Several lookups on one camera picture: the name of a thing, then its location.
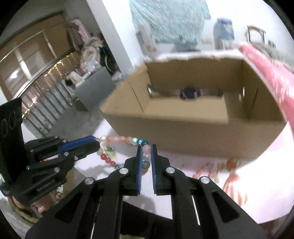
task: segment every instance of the table surface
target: table surface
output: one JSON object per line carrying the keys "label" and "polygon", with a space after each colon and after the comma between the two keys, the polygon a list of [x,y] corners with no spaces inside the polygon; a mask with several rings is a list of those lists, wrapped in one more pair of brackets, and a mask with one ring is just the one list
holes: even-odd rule
{"label": "table surface", "polygon": [[[117,136],[110,124],[104,119],[93,134]],[[111,144],[119,164],[136,155],[137,147],[127,144]],[[272,145],[256,160],[244,160],[237,169],[241,177],[248,201],[242,207],[257,223],[264,223],[288,214],[294,205],[294,141],[292,131],[287,124]],[[179,155],[158,151],[167,157],[171,166],[181,169],[192,177],[197,169],[207,162],[225,162],[226,159],[204,158],[191,155]],[[88,155],[79,160],[75,168],[86,177],[101,179],[107,177],[113,168],[107,165],[97,154]],[[124,200],[159,216],[172,218],[170,196],[156,196],[153,191],[151,168],[142,176],[142,189],[138,197],[124,197]],[[219,187],[223,187],[229,173],[219,173]]]}

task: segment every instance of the pink clothing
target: pink clothing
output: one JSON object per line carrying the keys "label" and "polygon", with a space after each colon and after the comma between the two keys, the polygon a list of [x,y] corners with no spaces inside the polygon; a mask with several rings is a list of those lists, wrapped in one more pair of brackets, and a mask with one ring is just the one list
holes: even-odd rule
{"label": "pink clothing", "polygon": [[263,76],[294,133],[294,75],[283,64],[271,61],[251,45],[240,46],[239,50]]}

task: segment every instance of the blue bead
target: blue bead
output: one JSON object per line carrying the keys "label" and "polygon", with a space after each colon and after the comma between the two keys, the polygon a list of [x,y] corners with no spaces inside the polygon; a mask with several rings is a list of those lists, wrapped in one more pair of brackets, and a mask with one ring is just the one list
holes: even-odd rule
{"label": "blue bead", "polygon": [[148,161],[143,161],[143,168],[144,169],[150,168],[150,163]]}
{"label": "blue bead", "polygon": [[142,143],[143,141],[144,141],[143,139],[138,139],[138,140],[137,140],[137,145],[141,145],[141,143]]}
{"label": "blue bead", "polygon": [[141,145],[148,145],[148,144],[149,144],[149,143],[148,143],[147,140],[143,140],[142,143],[141,143]]}

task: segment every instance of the silver screw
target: silver screw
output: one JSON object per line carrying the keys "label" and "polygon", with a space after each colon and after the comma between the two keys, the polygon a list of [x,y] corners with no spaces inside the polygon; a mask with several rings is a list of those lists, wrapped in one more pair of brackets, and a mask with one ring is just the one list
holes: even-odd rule
{"label": "silver screw", "polygon": [[200,180],[205,184],[208,184],[210,182],[210,179],[208,177],[202,177]]}
{"label": "silver screw", "polygon": [[90,184],[92,184],[94,182],[94,179],[91,178],[91,177],[88,177],[88,178],[85,179],[84,182],[85,182],[85,184],[90,185]]}
{"label": "silver screw", "polygon": [[176,170],[174,169],[174,168],[172,168],[172,167],[168,167],[168,168],[166,168],[166,172],[167,173],[174,173]]}
{"label": "silver screw", "polygon": [[119,172],[120,172],[121,174],[127,174],[127,173],[128,173],[128,169],[127,169],[127,168],[121,168],[121,169],[119,170]]}

